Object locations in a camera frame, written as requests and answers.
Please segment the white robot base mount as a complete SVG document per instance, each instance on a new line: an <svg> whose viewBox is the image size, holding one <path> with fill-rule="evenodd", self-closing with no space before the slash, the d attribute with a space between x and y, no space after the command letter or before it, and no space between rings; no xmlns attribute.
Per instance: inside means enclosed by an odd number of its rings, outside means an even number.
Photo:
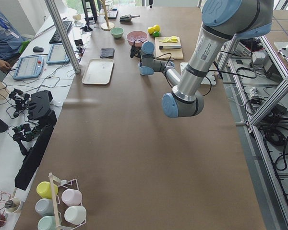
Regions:
<svg viewBox="0 0 288 230"><path fill-rule="evenodd" d="M184 74L184 72L186 71L186 66L188 65L187 62L181 62L180 63L180 73L181 75ZM201 84L202 85L216 85L216 78L214 75L214 70L212 70L212 72L208 72L205 76L203 74L200 74L200 76L197 76L198 78L201 78Z"/></svg>

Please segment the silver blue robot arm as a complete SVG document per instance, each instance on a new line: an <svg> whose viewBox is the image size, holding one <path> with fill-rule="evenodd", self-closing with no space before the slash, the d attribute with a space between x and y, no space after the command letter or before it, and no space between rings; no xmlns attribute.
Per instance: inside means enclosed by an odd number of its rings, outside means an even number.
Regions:
<svg viewBox="0 0 288 230"><path fill-rule="evenodd" d="M234 37L249 39L269 33L273 5L272 0L208 0L202 10L203 23L195 51L183 74L179 74L172 63L154 57L152 42L142 44L140 74L162 72L173 86L162 98L166 116L195 116L203 110L204 99L198 88L223 44Z"/></svg>

